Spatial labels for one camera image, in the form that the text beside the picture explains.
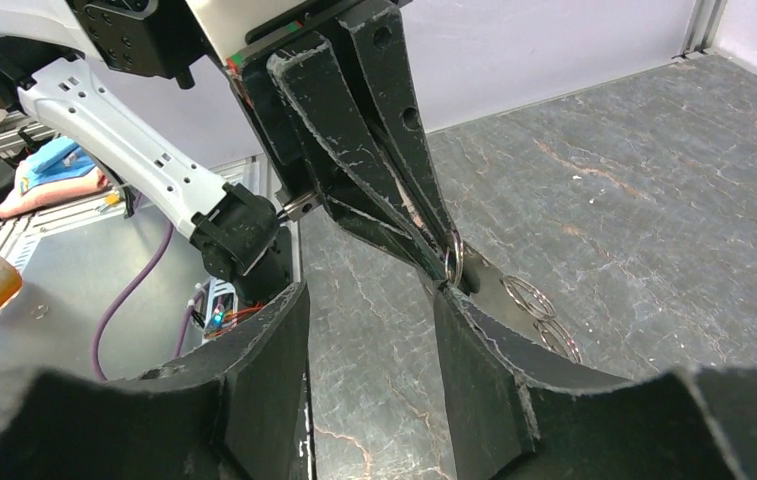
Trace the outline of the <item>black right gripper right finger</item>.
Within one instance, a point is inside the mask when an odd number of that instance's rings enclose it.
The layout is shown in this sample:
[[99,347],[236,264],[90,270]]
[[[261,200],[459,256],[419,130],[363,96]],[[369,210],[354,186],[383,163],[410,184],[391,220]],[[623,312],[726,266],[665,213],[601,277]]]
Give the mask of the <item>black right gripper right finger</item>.
[[757,479],[757,368],[629,381],[533,343],[451,286],[434,321],[461,479]]

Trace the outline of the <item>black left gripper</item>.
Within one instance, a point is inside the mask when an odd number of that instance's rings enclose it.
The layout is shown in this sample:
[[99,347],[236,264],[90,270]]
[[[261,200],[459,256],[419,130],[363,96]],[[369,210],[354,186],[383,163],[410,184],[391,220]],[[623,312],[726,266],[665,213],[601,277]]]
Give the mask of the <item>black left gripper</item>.
[[262,2],[228,71],[287,193],[317,195],[346,233],[427,278],[461,280],[396,4]]

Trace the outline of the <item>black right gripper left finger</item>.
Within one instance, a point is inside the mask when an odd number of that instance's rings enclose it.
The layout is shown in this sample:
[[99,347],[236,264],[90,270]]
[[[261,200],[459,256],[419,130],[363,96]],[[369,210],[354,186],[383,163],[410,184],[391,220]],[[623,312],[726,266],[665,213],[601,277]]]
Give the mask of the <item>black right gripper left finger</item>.
[[0,370],[0,479],[311,479],[310,295],[134,379]]

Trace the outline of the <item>silver metal key holder plate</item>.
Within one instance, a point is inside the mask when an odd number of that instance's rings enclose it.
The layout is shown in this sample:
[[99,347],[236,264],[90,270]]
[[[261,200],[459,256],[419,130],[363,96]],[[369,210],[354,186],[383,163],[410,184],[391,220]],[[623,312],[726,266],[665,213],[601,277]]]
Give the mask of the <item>silver metal key holder plate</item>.
[[447,234],[444,273],[451,284],[508,329],[574,363],[581,355],[552,301],[529,281],[503,273],[456,230]]

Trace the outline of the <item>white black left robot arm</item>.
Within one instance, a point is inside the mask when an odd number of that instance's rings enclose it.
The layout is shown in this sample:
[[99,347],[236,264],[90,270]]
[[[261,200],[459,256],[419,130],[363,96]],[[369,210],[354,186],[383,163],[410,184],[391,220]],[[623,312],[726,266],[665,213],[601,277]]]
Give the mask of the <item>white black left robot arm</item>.
[[[324,208],[354,237],[437,283],[464,246],[440,191],[398,1],[0,1],[0,108],[76,141],[151,200],[246,303],[293,280],[287,221]],[[233,185],[159,134],[91,68],[194,85],[226,77],[283,191]]]

